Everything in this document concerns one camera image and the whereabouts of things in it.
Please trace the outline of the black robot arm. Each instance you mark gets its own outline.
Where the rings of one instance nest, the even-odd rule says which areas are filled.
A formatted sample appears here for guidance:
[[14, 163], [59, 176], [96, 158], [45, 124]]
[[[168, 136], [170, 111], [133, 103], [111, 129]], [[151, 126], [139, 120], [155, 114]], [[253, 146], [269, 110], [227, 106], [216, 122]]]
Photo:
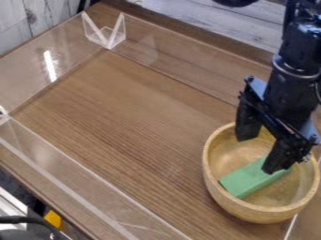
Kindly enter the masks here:
[[311, 113], [321, 105], [321, 1], [287, 0], [282, 44], [266, 81], [247, 76], [239, 93], [235, 138], [239, 142], [266, 129], [275, 139], [262, 164], [267, 174], [302, 162], [321, 135]]

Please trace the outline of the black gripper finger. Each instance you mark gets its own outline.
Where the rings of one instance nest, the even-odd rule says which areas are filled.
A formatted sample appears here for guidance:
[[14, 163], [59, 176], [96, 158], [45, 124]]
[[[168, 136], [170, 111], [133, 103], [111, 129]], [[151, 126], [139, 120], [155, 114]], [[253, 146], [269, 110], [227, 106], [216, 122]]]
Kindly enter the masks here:
[[239, 142], [250, 140], [258, 136], [262, 127], [258, 111], [242, 98], [236, 108], [234, 134]]
[[263, 162], [262, 171], [273, 174], [281, 170], [287, 170], [295, 162], [302, 161], [302, 149], [303, 145], [298, 141], [277, 140]]

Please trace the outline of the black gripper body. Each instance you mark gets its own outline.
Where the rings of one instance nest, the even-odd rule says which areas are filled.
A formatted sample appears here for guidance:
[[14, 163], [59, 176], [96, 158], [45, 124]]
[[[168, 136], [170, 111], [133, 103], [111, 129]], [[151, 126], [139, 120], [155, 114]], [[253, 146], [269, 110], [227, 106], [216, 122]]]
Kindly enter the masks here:
[[239, 100], [243, 98], [258, 111], [261, 128], [270, 132], [274, 142], [286, 139], [302, 143], [303, 161], [321, 143], [321, 133], [311, 121], [311, 113], [321, 105], [321, 65], [289, 64], [274, 59], [269, 81], [249, 75], [244, 83]]

